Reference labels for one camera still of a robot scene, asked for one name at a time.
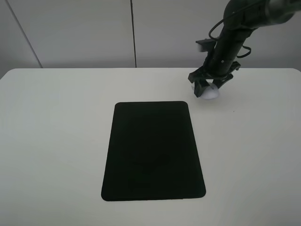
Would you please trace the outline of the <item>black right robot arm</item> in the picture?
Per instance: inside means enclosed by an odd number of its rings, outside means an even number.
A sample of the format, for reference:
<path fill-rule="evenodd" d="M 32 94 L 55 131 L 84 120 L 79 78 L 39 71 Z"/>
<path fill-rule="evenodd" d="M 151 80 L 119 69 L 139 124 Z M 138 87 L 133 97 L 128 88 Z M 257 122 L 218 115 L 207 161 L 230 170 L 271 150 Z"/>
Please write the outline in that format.
<path fill-rule="evenodd" d="M 299 0 L 231 0 L 223 19 L 215 25 L 223 24 L 220 35 L 197 41 L 207 56 L 188 76 L 194 95 L 201 97 L 207 88 L 219 89 L 233 79 L 232 73 L 241 67 L 235 59 L 250 55 L 251 48 L 244 42 L 256 29 L 286 23 L 300 9 Z"/>

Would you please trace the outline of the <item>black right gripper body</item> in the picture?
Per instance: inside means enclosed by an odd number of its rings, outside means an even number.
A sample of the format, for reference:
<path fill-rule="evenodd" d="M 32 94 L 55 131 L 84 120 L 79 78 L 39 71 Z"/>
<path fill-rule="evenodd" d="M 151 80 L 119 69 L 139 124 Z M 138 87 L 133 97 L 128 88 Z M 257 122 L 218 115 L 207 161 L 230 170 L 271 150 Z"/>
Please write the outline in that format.
<path fill-rule="evenodd" d="M 208 52 L 204 64 L 197 70 L 191 72 L 188 80 L 193 83 L 200 80 L 213 80 L 214 82 L 226 83 L 233 79 L 232 73 L 237 71 L 241 64 L 234 59 L 227 59 L 225 56 L 218 58 L 215 50 Z"/>

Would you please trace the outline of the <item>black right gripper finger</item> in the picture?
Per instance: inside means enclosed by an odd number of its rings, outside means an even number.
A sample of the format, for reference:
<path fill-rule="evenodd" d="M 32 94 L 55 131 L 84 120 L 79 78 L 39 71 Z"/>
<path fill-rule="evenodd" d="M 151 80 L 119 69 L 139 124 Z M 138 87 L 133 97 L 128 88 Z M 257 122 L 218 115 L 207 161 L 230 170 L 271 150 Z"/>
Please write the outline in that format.
<path fill-rule="evenodd" d="M 233 79 L 232 74 L 225 74 L 225 75 L 213 75 L 211 77 L 213 80 L 213 84 L 220 89 L 226 82 Z"/>
<path fill-rule="evenodd" d="M 194 95 L 196 97 L 201 97 L 207 88 L 208 82 L 206 80 L 194 81 Z"/>

